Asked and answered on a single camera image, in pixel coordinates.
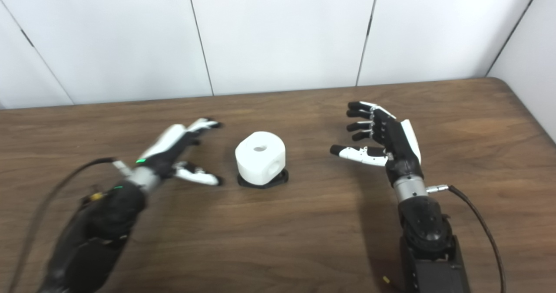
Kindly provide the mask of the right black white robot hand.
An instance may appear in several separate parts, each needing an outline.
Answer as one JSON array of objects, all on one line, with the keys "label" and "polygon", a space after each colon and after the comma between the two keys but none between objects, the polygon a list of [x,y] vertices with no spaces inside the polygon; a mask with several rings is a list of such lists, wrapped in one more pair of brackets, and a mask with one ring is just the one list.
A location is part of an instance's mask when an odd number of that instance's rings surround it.
[{"label": "right black white robot hand", "polygon": [[365,165],[384,167],[391,185],[399,179],[424,178],[421,153],[411,122],[397,118],[383,107],[369,102],[348,103],[347,117],[364,120],[346,127],[353,141],[372,139],[379,147],[332,145],[330,153]]}]

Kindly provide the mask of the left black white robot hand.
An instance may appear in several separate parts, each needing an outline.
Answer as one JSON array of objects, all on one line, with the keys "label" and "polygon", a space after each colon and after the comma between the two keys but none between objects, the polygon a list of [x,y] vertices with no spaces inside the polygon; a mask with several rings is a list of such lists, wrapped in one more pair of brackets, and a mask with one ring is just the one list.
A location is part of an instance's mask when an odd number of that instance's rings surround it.
[{"label": "left black white robot hand", "polygon": [[209,118],[200,118],[189,126],[171,125],[136,161],[136,167],[127,177],[145,193],[152,192],[165,180],[181,180],[221,186],[224,180],[187,161],[178,161],[179,157],[191,146],[197,146],[199,137],[208,130],[221,127],[221,123]]}]

